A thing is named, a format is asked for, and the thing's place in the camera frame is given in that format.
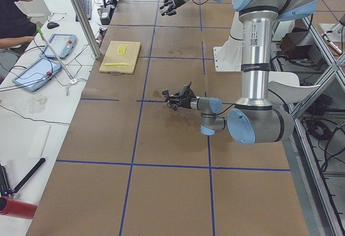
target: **blue tablet case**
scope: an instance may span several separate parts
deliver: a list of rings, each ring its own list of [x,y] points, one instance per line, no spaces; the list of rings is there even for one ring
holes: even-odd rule
[[[49,43],[52,45],[54,51],[60,57],[60,59],[65,59],[68,57],[76,42],[77,37],[73,34],[53,34],[49,39]],[[56,56],[53,54],[48,45],[44,47],[40,57],[56,59]]]
[[[61,64],[48,58],[41,57],[30,65],[12,82],[29,92],[34,92],[44,86],[61,70]]]

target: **table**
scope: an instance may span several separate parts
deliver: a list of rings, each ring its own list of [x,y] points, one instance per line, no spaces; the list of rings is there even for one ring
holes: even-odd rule
[[[119,1],[111,40],[140,41],[133,75],[95,61],[27,235],[308,235],[281,142],[239,145],[200,133],[164,88],[239,97],[240,73],[216,73],[230,0],[157,13],[162,0]]]

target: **yellow strip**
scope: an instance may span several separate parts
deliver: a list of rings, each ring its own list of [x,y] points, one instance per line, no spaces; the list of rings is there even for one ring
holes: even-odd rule
[[[124,62],[120,62],[120,63],[105,63],[105,66],[113,66],[113,65],[129,65],[129,63],[124,63]]]

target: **sticker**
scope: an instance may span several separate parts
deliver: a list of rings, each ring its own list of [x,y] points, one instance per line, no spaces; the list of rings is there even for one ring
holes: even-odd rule
[[[243,27],[243,39],[242,39],[242,46],[245,46],[246,44],[246,28]]]
[[[261,34],[262,32],[262,26],[263,23],[261,22],[257,22],[257,23],[252,23],[249,27],[248,27],[248,33],[247,33],[247,40],[246,40],[246,46],[262,46],[263,45],[263,41],[262,41],[262,36],[263,34]]]

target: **wooden cutting board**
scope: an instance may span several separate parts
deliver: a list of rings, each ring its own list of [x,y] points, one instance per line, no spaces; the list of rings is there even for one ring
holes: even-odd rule
[[[125,53],[120,55],[121,49],[125,46]],[[111,41],[99,71],[101,73],[125,73],[133,74],[136,61],[140,51],[140,42],[132,41]],[[128,63],[129,65],[111,65],[111,63]]]

